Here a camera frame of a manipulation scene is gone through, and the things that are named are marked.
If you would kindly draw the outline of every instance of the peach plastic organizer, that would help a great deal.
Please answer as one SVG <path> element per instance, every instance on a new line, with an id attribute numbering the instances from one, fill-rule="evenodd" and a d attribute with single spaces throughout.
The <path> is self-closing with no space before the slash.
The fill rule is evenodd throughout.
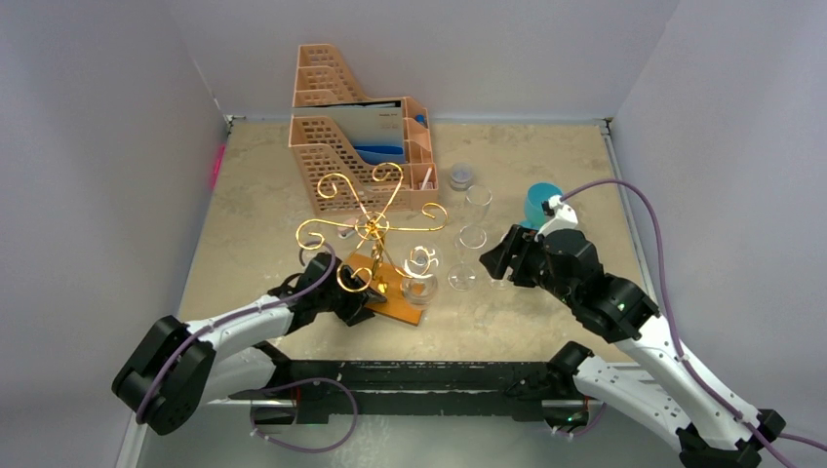
<path id="1" fill-rule="evenodd" d="M 429 122 L 428 110 L 412 97 L 391 99 L 402 101 L 406 163 L 400 165 L 404 175 L 402 189 L 388 210 L 419 210 L 425 203 L 437 202 L 439 192 L 431 133 L 415 120 L 415 116 L 423 115 L 425 122 Z M 389 99 L 365 96 L 335 46 L 299 46 L 294 107 L 371 100 Z M 345 190 L 339 190 L 332 199 L 324 199 L 316 193 L 319 179 L 329 173 L 338 172 L 349 177 L 368 210 L 381 210 L 399 181 L 398 177 L 392 176 L 385 182 L 375 182 L 371 176 L 375 166 L 359 157 L 334 119 L 325 115 L 294 116 L 289 146 L 316 215 L 360 213 L 356 199 Z M 433 183 L 433 188 L 420 190 L 419 185 L 429 168 L 431 176 L 428 180 Z"/>

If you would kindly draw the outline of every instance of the robotic hand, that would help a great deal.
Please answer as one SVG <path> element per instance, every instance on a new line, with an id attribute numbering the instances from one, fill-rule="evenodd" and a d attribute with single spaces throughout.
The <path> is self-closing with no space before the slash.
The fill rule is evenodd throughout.
<path id="1" fill-rule="evenodd" d="M 247 306 L 187 323 L 172 316 L 159 319 L 118 372 L 112 392 L 136 412 L 138 422 L 165 435 L 202 404 L 266 386 L 273 377 L 273 357 L 265 346 L 249 346 L 295 332 L 320 312 L 334 312 L 348 326 L 356 325 L 374 315 L 366 306 L 386 300 L 370 288 L 355 293 L 340 288 L 331 274 L 340 263 L 330 253 L 318 253 L 303 273 Z M 288 286 L 296 277 L 295 287 Z M 358 277 L 350 281 L 353 289 L 364 286 Z M 290 296 L 295 300 L 286 303 Z"/>
<path id="2" fill-rule="evenodd" d="M 683 343 L 674 343 L 670 325 L 654 302 L 634 283 L 604 271 L 595 246 L 571 229 L 576 217 L 559 200 L 544 204 L 552 218 L 538 231 L 514 225 L 498 246 L 480 257 L 494 279 L 515 286 L 540 287 L 566 304 L 584 328 L 613 343 L 646 372 L 628 375 L 568 343 L 549 363 L 561 385 L 603 400 L 657 434 L 680 453 L 688 468 L 752 468 L 764 443 L 785 426 L 772 409 L 756 409 L 719 380 Z M 684 361 L 701 379 L 691 375 Z M 704 388 L 711 387 L 738 409 L 733 418 Z"/>

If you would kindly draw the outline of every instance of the beige tabletop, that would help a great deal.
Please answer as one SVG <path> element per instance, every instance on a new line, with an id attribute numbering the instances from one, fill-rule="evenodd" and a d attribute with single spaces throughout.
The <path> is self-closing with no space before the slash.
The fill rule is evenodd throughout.
<path id="1" fill-rule="evenodd" d="M 481 275 L 486 281 L 479 281 L 472 291 L 457 292 L 446 280 L 449 267 L 457 262 L 453 237 L 462 225 L 463 193 L 444 183 L 452 164 L 470 163 L 475 183 L 492 192 L 491 209 L 483 221 L 489 232 L 488 250 L 511 224 L 524 218 L 526 190 L 533 183 L 550 181 L 566 191 L 612 176 L 599 129 L 435 124 L 432 137 L 434 159 L 441 168 L 440 203 L 451 221 L 434 233 L 387 235 L 394 258 L 402 257 L 422 236 L 442 250 L 439 292 L 419 326 L 376 316 L 348 328 L 335 315 L 320 314 L 310 326 L 273 342 L 295 359 L 546 361 L 574 340 L 607 361 L 629 361 L 584 330 L 548 292 L 495 290 L 487 275 Z M 237 122 L 233 126 L 181 303 L 182 320 L 203 319 L 245 305 L 302 270 L 296 259 L 295 229 L 316 216 L 287 141 L 287 124 Z M 617 189 L 604 185 L 588 190 L 572 198 L 571 205 L 579 229 L 597 246 L 607 271 L 641 284 Z M 342 216 L 331 219 L 343 220 Z M 433 224 L 418 212 L 393 213 L 390 220 L 411 227 Z M 322 232 L 339 257 L 347 257 L 358 240 L 356 236 L 340 240 L 332 229 Z"/>

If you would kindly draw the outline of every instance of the blue cup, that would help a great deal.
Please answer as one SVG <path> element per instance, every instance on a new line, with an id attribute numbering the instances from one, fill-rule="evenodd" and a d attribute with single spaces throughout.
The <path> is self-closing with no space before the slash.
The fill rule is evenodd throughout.
<path id="1" fill-rule="evenodd" d="M 555 195 L 563 195 L 563 190 L 553 183 L 540 182 L 532 185 L 526 194 L 526 203 L 523 206 L 526 220 L 520 224 L 523 227 L 539 229 L 547 220 L 542 210 L 542 202 L 548 201 Z"/>

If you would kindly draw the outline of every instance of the orange wooden block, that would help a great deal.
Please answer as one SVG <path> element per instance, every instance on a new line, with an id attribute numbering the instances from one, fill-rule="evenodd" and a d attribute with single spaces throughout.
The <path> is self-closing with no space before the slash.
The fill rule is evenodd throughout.
<path id="1" fill-rule="evenodd" d="M 362 266 L 371 268 L 374 264 L 373 260 L 358 253 L 351 255 L 344 262 L 354 269 Z M 399 276 L 399 273 L 397 273 L 392 266 L 384 263 L 379 267 L 379 276 L 388 284 L 388 290 L 384 294 L 387 302 L 383 304 L 370 304 L 368 307 L 377 314 L 401 320 L 411 325 L 419 325 L 419 320 L 422 318 L 422 311 L 412 308 L 405 301 L 405 298 L 402 296 L 402 277 Z"/>

